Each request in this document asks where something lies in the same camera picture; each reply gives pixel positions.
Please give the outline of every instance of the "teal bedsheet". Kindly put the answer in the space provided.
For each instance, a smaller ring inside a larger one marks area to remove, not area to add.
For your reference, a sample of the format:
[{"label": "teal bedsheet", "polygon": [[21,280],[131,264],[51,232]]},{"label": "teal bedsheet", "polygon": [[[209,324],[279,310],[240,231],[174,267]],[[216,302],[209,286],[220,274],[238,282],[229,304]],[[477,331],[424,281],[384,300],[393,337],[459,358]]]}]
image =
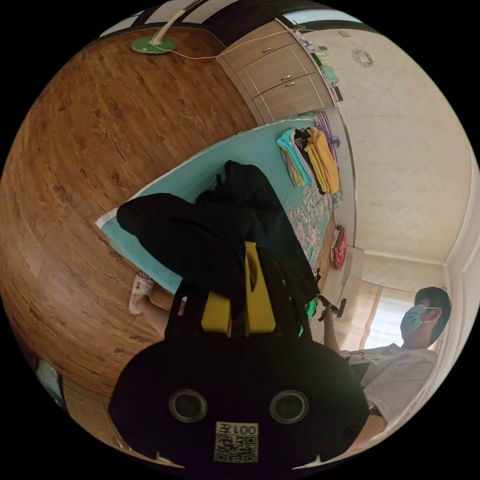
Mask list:
[{"label": "teal bedsheet", "polygon": [[[194,155],[134,197],[170,193],[193,203],[204,190],[215,187],[216,175],[223,172],[228,160],[256,165],[270,181],[313,267],[332,212],[332,199],[320,195],[315,188],[293,186],[277,145],[277,138],[285,130],[313,126],[311,120],[288,119],[239,133]],[[119,254],[166,290],[177,291],[182,278],[155,260],[136,237],[120,228],[116,209],[99,218],[96,225]]]}]

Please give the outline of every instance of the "qr code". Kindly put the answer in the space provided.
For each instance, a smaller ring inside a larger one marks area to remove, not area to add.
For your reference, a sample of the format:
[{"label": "qr code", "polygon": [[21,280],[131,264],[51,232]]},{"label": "qr code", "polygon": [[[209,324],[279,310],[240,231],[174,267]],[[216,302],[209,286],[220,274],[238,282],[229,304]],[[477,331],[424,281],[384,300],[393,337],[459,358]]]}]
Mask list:
[{"label": "qr code", "polygon": [[239,423],[221,423],[217,426],[215,457],[217,462],[255,463],[259,457],[258,427],[238,429]]}]

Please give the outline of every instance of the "green lamp base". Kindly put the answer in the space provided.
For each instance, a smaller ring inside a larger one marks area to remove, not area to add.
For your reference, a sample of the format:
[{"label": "green lamp base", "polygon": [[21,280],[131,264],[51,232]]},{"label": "green lamp base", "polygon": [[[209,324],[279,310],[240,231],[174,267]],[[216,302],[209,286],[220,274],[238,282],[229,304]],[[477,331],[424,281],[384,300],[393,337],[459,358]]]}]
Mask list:
[{"label": "green lamp base", "polygon": [[159,55],[167,54],[177,47],[173,40],[162,38],[160,45],[152,45],[151,36],[138,38],[131,44],[131,49],[138,54]]}]

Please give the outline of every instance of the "yellow bracket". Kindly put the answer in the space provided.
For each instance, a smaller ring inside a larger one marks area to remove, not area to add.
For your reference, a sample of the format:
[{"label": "yellow bracket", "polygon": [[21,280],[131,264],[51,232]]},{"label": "yellow bracket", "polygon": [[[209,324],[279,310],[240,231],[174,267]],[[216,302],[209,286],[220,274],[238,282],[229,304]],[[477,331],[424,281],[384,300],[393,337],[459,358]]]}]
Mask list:
[{"label": "yellow bracket", "polygon": [[[257,246],[245,242],[246,281],[246,335],[269,334],[275,330],[275,317],[270,303],[267,284],[262,273]],[[230,301],[212,291],[208,294],[201,327],[204,332],[225,334],[230,337],[232,312]]]}]

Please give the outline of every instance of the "black hair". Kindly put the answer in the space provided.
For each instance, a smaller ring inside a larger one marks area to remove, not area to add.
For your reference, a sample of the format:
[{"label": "black hair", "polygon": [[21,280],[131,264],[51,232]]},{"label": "black hair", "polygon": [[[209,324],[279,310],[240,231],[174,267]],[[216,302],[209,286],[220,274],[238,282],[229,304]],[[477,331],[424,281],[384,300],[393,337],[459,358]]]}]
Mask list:
[{"label": "black hair", "polygon": [[430,300],[429,307],[441,309],[441,315],[438,318],[438,322],[431,331],[430,345],[433,345],[433,343],[435,343],[440,337],[449,321],[452,312],[452,303],[449,294],[443,290],[443,288],[437,286],[428,286],[422,288],[416,293],[415,305],[421,304],[424,300]]}]

